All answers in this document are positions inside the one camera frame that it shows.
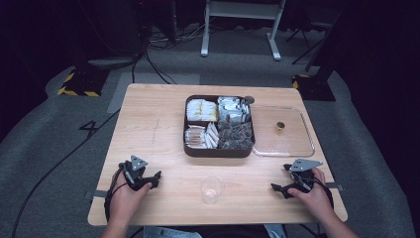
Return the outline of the clear plastic cup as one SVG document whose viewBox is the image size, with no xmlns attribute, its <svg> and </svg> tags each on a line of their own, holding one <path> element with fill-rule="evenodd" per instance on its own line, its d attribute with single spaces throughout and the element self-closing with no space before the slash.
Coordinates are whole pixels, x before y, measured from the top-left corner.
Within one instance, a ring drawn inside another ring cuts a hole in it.
<svg viewBox="0 0 420 238">
<path fill-rule="evenodd" d="M 224 181 L 216 175 L 207 175 L 201 180 L 200 190 L 205 204 L 215 204 L 225 189 Z"/>
</svg>

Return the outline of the person's left hand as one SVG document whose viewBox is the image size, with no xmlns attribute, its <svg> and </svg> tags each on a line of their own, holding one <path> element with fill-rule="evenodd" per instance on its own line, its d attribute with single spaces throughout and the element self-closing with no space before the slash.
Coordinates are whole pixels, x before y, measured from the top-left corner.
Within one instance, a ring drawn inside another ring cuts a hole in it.
<svg viewBox="0 0 420 238">
<path fill-rule="evenodd" d="M 125 177 L 122 174 L 119 174 L 116 186 L 117 189 L 113 192 L 110 203 L 110 218 L 108 225 L 123 229 L 130 224 L 133 216 L 137 213 L 143 198 L 152 188 L 152 184 L 149 182 L 139 190 L 134 191 L 126 185 Z"/>
</svg>

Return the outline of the bundle of clear wrapped sticks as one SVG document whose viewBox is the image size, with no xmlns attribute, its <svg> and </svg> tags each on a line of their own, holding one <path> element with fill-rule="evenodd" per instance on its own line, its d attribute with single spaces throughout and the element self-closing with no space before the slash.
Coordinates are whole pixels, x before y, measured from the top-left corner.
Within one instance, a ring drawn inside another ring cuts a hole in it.
<svg viewBox="0 0 420 238">
<path fill-rule="evenodd" d="M 203 126 L 189 125 L 184 133 L 184 141 L 190 148 L 206 149 L 205 128 Z"/>
</svg>

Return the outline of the black tripod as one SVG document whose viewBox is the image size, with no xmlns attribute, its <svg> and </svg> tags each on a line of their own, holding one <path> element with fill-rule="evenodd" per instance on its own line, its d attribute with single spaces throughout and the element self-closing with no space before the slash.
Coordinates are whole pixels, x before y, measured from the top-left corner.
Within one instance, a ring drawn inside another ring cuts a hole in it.
<svg viewBox="0 0 420 238">
<path fill-rule="evenodd" d="M 299 64 L 304 59 L 313 60 L 331 28 L 332 24 L 326 21 L 310 20 L 308 23 L 304 23 L 294 29 L 285 41 L 287 43 L 300 41 L 304 49 L 291 63 Z"/>
</svg>

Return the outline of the brown compartment box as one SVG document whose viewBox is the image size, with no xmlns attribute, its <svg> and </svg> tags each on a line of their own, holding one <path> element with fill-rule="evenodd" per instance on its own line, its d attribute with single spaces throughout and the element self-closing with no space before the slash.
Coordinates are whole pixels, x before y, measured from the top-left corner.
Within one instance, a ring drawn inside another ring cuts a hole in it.
<svg viewBox="0 0 420 238">
<path fill-rule="evenodd" d="M 195 126 L 203 126 L 205 128 L 205 132 L 206 132 L 206 128 L 208 126 L 208 124 L 211 121 L 188 121 L 187 120 L 187 116 L 186 116 L 186 106 L 187 106 L 187 102 L 190 101 L 191 99 L 204 99 L 207 101 L 212 101 L 215 102 L 217 104 L 217 120 L 214 121 L 213 123 L 215 124 L 217 131 L 218 131 L 218 124 L 220 123 L 220 121 L 218 120 L 218 97 L 219 96 L 232 96 L 232 95 L 191 95 L 189 96 L 186 101 L 185 101 L 185 109 L 184 109 L 184 125 L 183 125 L 183 147 L 184 147 L 184 152 L 190 156 L 190 157 L 195 157 L 195 158 L 245 158 L 247 157 L 253 148 L 249 149 L 249 150 L 224 150 L 224 149 L 220 149 L 219 147 L 217 147 L 216 149 L 195 149 L 195 148 L 190 148 L 185 144 L 184 141 L 184 133 L 185 130 L 188 128 L 189 125 L 195 125 Z M 252 128 L 253 128 L 253 132 L 254 132 L 254 126 L 253 126 L 253 121 L 252 121 L 252 114 L 251 114 L 251 118 L 249 121 L 252 124 Z"/>
</svg>

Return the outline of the white metal table frame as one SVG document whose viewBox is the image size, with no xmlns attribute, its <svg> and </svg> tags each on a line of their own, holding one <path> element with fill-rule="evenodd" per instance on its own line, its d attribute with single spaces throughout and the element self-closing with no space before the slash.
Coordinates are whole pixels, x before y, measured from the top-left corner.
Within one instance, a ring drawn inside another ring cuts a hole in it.
<svg viewBox="0 0 420 238">
<path fill-rule="evenodd" d="M 210 39 L 210 18 L 227 17 L 257 20 L 273 20 L 271 31 L 266 38 L 274 60 L 280 61 L 281 54 L 275 42 L 275 36 L 284 10 L 286 0 L 279 0 L 278 3 L 244 3 L 244 2 L 223 2 L 220 0 L 206 0 L 204 11 L 204 35 L 200 54 L 206 58 L 209 55 Z"/>
</svg>

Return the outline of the pile of silver packets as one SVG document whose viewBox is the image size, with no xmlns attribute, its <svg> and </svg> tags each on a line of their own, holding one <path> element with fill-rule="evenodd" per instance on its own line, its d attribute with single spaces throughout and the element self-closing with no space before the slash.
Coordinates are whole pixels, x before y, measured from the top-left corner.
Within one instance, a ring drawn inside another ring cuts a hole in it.
<svg viewBox="0 0 420 238">
<path fill-rule="evenodd" d="M 245 98 L 238 96 L 218 97 L 218 120 L 232 124 L 246 123 L 251 118 L 251 109 Z"/>
</svg>

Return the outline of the clear box lid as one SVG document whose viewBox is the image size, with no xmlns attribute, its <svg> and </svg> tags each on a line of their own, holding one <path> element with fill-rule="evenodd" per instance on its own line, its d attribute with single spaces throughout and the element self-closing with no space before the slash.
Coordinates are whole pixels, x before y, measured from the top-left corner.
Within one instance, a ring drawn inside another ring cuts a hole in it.
<svg viewBox="0 0 420 238">
<path fill-rule="evenodd" d="M 252 106 L 253 151 L 260 157 L 311 157 L 313 140 L 300 110 L 294 107 Z"/>
</svg>

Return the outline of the black yellow striped stand base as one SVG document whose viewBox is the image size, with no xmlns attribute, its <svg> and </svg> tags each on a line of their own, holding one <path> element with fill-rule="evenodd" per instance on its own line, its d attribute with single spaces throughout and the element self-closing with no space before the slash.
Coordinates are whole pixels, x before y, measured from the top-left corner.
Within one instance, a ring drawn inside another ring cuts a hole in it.
<svg viewBox="0 0 420 238">
<path fill-rule="evenodd" d="M 57 94 L 99 97 L 102 95 L 102 89 L 109 73 L 108 69 L 81 71 L 74 68 L 64 80 Z"/>
<path fill-rule="evenodd" d="M 328 82 L 318 79 L 315 75 L 295 74 L 291 77 L 291 82 L 303 100 L 336 100 Z"/>
</svg>

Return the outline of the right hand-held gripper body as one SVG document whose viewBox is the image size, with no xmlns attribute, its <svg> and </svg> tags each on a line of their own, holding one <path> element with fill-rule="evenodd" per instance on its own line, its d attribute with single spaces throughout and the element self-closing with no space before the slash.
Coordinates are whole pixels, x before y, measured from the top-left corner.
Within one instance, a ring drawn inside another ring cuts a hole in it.
<svg viewBox="0 0 420 238">
<path fill-rule="evenodd" d="M 289 169 L 292 180 L 297 184 L 297 188 L 304 192 L 309 192 L 314 183 L 312 170 L 322 166 L 319 161 L 306 159 L 296 159 Z"/>
</svg>

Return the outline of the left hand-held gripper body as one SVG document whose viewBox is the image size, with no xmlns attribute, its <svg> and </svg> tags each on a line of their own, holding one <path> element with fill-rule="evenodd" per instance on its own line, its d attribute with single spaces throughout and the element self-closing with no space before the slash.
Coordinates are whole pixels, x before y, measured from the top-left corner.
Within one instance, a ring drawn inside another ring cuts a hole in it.
<svg viewBox="0 0 420 238">
<path fill-rule="evenodd" d="M 139 190 L 143 187 L 143 174 L 148 163 L 139 157 L 132 155 L 129 161 L 119 164 L 125 179 L 132 190 Z"/>
</svg>

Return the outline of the row of white sachets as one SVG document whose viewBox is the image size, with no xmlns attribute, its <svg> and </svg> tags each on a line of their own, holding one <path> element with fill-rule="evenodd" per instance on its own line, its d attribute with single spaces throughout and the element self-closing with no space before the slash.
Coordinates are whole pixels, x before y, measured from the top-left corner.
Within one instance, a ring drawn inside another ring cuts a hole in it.
<svg viewBox="0 0 420 238">
<path fill-rule="evenodd" d="M 205 143 L 208 149 L 216 149 L 219 143 L 218 131 L 213 122 L 210 122 L 205 132 Z"/>
</svg>

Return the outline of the pile of dark packets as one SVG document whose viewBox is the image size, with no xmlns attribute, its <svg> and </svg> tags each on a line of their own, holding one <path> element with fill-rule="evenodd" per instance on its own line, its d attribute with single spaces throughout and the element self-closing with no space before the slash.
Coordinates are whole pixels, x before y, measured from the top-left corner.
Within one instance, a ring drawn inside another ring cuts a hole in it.
<svg viewBox="0 0 420 238">
<path fill-rule="evenodd" d="M 254 146 L 253 128 L 250 122 L 230 124 L 220 122 L 218 124 L 218 147 L 224 150 L 249 150 Z"/>
</svg>

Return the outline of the pile of white yellow packets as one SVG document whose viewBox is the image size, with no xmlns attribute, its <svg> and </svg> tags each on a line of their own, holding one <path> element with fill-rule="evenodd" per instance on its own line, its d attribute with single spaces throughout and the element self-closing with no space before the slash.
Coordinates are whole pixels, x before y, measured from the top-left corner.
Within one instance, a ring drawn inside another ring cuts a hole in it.
<svg viewBox="0 0 420 238">
<path fill-rule="evenodd" d="M 204 99 L 191 99 L 187 102 L 186 116 L 188 121 L 217 120 L 217 104 Z"/>
</svg>

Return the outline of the person's right hand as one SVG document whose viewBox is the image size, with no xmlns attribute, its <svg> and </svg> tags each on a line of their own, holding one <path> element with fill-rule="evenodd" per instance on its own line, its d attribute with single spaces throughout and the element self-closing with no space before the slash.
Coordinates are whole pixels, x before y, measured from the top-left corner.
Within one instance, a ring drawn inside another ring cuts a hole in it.
<svg viewBox="0 0 420 238">
<path fill-rule="evenodd" d="M 317 168 L 312 170 L 312 174 L 318 182 L 314 183 L 309 192 L 305 193 L 296 188 L 290 188 L 287 192 L 301 201 L 320 223 L 326 225 L 335 216 L 334 208 L 324 189 L 324 174 Z"/>
</svg>

